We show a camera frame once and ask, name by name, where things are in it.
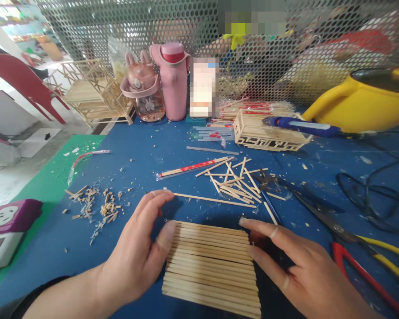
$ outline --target wrist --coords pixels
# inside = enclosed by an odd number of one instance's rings
[[[122,296],[113,291],[104,275],[104,264],[91,269],[90,281],[95,303],[105,317],[111,316],[115,311],[124,306]]]

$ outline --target hand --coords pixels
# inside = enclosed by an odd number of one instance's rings
[[[326,250],[288,229],[241,218],[239,224],[252,235],[269,237],[296,264],[288,273],[263,250],[249,246],[248,253],[304,316],[323,318],[382,318],[362,299]]]
[[[156,242],[151,241],[151,232],[161,207],[173,197],[167,190],[153,191],[137,205],[99,272],[97,289],[104,303],[116,302],[118,309],[139,298],[157,279],[170,251],[176,223],[168,221]]]

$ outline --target sleeve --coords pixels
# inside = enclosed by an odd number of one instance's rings
[[[62,276],[55,278],[40,287],[36,288],[28,295],[18,298],[8,304],[0,307],[0,319],[21,319],[27,309],[31,306],[35,299],[47,288],[69,278],[70,276]]]

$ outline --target black lid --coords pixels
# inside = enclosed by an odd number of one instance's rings
[[[350,76],[369,86],[399,93],[399,79],[388,69],[362,69],[353,71]]]

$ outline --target pink bottle lid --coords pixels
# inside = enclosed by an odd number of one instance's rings
[[[185,57],[185,49],[178,42],[166,43],[161,46],[161,54],[167,62],[177,63]]]

